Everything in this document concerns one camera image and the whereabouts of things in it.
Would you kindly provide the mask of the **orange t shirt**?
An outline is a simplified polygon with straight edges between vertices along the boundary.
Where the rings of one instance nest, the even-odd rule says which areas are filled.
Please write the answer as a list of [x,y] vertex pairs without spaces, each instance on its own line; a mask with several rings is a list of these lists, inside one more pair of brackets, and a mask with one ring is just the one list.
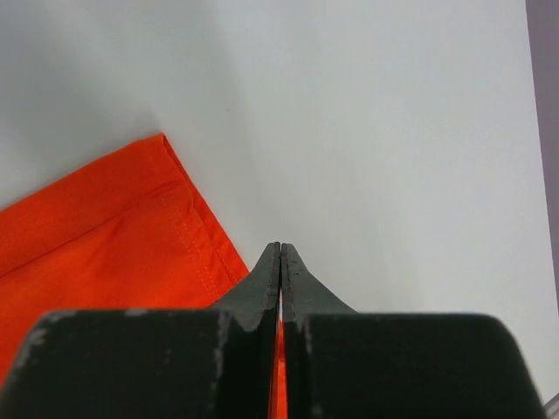
[[[1,214],[1,391],[47,313],[205,309],[253,268],[163,134],[102,157]],[[286,414],[283,368],[275,340],[268,418]]]

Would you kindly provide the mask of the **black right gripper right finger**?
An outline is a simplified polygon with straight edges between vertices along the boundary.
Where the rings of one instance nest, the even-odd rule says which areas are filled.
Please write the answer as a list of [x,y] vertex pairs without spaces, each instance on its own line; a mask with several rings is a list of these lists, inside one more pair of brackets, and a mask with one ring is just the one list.
[[495,317],[358,313],[281,247],[291,418],[541,418],[516,341]]

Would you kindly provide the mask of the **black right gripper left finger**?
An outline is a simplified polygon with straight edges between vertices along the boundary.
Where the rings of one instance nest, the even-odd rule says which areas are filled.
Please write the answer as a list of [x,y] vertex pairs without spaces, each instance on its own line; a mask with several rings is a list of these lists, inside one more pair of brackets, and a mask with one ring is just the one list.
[[4,418],[268,418],[280,244],[205,309],[47,313],[1,391]]

